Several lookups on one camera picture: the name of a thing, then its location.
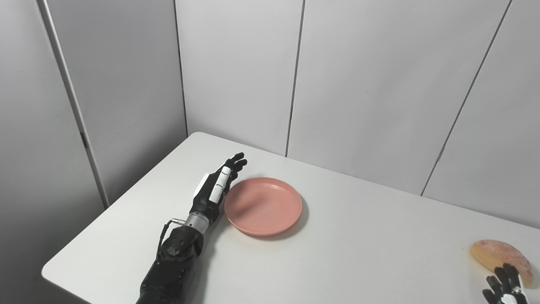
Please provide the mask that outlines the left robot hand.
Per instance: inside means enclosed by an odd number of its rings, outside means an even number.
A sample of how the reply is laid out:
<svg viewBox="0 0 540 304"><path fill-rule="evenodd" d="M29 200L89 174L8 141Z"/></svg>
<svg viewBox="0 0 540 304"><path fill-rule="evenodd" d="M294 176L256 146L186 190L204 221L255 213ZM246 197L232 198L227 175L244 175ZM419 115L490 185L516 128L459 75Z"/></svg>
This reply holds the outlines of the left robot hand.
<svg viewBox="0 0 540 304"><path fill-rule="evenodd" d="M228 158L214 173L208 175L197 191L190 209L190 216L203 216L209 225L220 215L221 204L231 188L231 183L247 165L243 152Z"/></svg>

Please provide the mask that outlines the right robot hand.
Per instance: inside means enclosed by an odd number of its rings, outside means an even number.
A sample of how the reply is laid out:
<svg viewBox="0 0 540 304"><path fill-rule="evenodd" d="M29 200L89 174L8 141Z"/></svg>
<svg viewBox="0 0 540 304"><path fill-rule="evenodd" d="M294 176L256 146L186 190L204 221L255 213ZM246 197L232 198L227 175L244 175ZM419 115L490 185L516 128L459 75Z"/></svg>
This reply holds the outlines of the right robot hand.
<svg viewBox="0 0 540 304"><path fill-rule="evenodd" d="M518 269L504 263L502 267L494 268L494 276L487 276L489 288L483 289L482 294L488 304L528 304L525 284Z"/></svg>

